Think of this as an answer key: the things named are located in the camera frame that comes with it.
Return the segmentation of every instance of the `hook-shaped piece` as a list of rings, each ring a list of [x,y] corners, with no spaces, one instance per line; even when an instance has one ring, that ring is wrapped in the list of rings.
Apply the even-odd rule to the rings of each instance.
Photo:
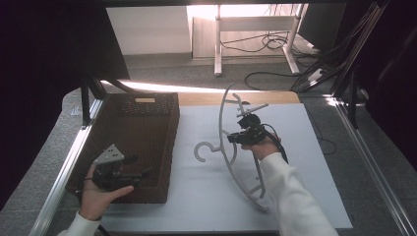
[[[216,152],[216,151],[220,151],[221,148],[220,147],[214,147],[211,143],[209,142],[200,142],[196,145],[196,147],[194,147],[194,156],[196,157],[197,160],[199,160],[200,162],[206,162],[206,160],[204,158],[202,158],[199,155],[199,149],[202,146],[207,146],[209,147],[209,149],[211,150],[211,152]]]

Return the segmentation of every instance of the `hand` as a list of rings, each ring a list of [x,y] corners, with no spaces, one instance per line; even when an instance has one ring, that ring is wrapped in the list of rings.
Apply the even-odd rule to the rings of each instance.
[[[279,152],[278,147],[276,147],[275,143],[269,137],[265,137],[262,141],[252,146],[242,145],[242,149],[251,150],[258,160],[263,160],[268,155]]]
[[[94,169],[95,165],[93,164],[89,168],[89,173],[84,182],[79,214],[85,219],[96,221],[101,218],[113,200],[129,194],[134,188],[133,186],[128,186],[113,192],[103,192],[91,180]]]

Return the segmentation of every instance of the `white sleeve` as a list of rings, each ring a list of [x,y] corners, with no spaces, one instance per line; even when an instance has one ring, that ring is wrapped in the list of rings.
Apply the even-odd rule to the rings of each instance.
[[[337,235],[322,208],[305,189],[297,169],[289,166],[279,152],[265,157],[260,164],[265,174],[279,233],[282,236]]]
[[[92,236],[95,233],[95,230],[100,225],[100,221],[91,221],[84,219],[77,212],[74,221],[71,223],[70,227],[58,234],[58,236]]]

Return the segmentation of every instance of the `person's left hand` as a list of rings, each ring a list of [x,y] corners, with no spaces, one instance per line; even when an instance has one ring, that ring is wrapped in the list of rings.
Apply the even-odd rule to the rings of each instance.
[[[94,169],[95,165],[93,164],[89,168],[89,173],[84,181],[83,197],[79,211],[80,216],[92,221],[99,220],[113,200],[129,194],[134,189],[133,186],[127,186],[113,192],[103,192],[91,180]]]

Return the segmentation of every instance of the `wicker basket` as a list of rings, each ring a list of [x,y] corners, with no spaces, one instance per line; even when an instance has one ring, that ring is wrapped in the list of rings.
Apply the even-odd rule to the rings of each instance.
[[[67,184],[76,194],[92,162],[111,145],[138,160],[123,166],[123,175],[152,172],[118,204],[164,204],[168,197],[172,150],[179,122],[177,93],[113,93],[108,95]]]

